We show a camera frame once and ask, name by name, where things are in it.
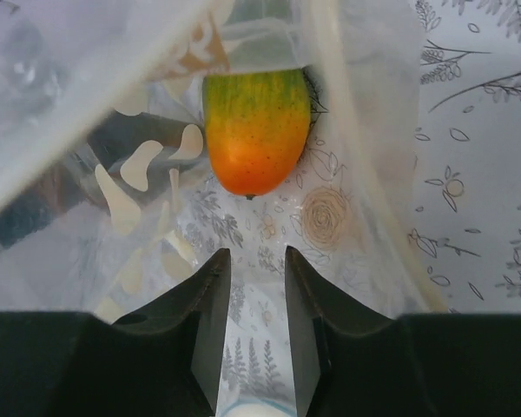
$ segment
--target blue rim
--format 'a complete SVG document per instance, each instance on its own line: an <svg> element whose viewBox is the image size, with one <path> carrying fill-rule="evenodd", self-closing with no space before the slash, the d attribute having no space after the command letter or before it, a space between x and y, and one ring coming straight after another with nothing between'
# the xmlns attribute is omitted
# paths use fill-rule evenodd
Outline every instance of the blue rim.
<svg viewBox="0 0 521 417"><path fill-rule="evenodd" d="M248 404L264 404L267 406L270 406L272 408L275 408L279 411L281 411L284 414L289 415L290 417L296 417L297 413L294 412L291 408L287 408L282 406L281 404L278 404L277 402L270 401L270 400L237 400L234 404L229 406L224 410L224 412L221 414L221 417L224 417L227 415L230 411L232 411L234 408L237 408L239 406L246 406Z"/></svg>

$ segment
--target orange and green fruit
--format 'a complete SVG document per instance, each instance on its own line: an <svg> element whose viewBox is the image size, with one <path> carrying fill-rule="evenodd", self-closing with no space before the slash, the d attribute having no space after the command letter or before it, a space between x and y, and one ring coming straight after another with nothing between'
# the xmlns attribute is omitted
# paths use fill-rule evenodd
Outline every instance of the orange and green fruit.
<svg viewBox="0 0 521 417"><path fill-rule="evenodd" d="M303 72L208 76L202 100L208 153L220 184L248 199L278 187L307 140L311 114Z"/></svg>

